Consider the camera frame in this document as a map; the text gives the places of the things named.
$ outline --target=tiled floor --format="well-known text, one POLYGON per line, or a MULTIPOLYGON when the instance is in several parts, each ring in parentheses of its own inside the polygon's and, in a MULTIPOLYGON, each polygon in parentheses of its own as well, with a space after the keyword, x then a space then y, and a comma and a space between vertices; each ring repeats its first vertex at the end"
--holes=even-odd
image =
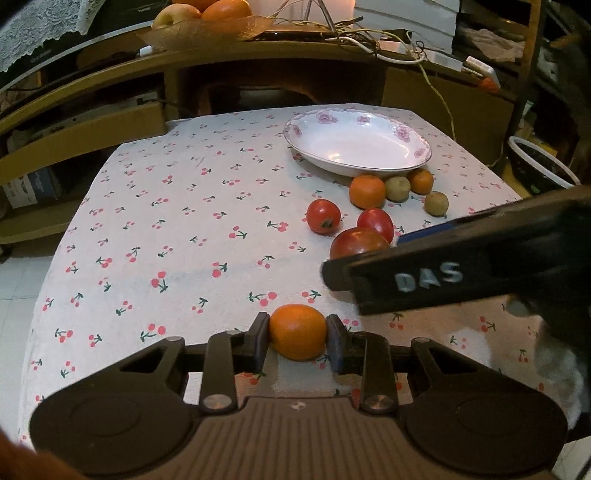
MULTIPOLYGON (((33 308, 59 240, 54 236, 19 244, 0 264, 0 427, 14 439, 33 308)), ((591 437, 565 445, 554 473, 561 480, 576 479, 589 455, 591 437)), ((591 473, 584 480, 591 480, 591 473)))

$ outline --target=cardboard box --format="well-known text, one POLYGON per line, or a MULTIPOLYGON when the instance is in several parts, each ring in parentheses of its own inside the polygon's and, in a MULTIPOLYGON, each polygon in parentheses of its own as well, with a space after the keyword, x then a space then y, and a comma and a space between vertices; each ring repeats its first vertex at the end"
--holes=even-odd
POLYGON ((62 191, 59 181, 49 167, 11 180, 2 188, 12 208, 34 205, 44 200, 57 200, 62 191))

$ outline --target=floral plate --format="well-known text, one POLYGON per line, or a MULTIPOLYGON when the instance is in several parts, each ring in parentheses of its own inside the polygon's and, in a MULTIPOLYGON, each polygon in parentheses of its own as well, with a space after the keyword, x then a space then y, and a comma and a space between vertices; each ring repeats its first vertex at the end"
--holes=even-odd
POLYGON ((317 167, 346 177, 382 177, 420 167, 431 146, 392 118, 350 108, 301 113, 283 129, 288 143, 317 167))

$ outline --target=white floor tile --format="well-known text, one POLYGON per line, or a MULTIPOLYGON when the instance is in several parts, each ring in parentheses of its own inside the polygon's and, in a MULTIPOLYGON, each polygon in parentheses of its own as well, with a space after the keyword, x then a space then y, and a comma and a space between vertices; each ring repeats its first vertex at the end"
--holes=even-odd
POLYGON ((8 316, 8 309, 10 308, 10 300, 0 300, 0 335, 2 335, 2 327, 4 326, 4 320, 8 316))
POLYGON ((20 282, 14 291, 13 298, 15 299, 30 299, 37 298, 43 280, 49 266, 51 265, 52 257, 32 257, 28 259, 28 264, 24 270, 20 282))
POLYGON ((36 298, 5 301, 10 305, 0 331, 0 426, 16 440, 22 364, 36 298))
POLYGON ((591 437, 571 442, 564 448, 554 466, 554 474, 561 480, 574 480, 591 455, 591 437))
POLYGON ((11 257, 0 264, 0 300, 10 300, 14 297, 28 263, 29 258, 11 257))

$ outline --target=white lace cloth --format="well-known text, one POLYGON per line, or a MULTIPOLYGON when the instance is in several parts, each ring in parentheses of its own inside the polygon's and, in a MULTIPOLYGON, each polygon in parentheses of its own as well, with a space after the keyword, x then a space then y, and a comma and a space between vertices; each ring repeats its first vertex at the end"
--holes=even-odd
POLYGON ((31 0, 0 28, 0 72, 45 40, 88 33, 105 0, 31 0))

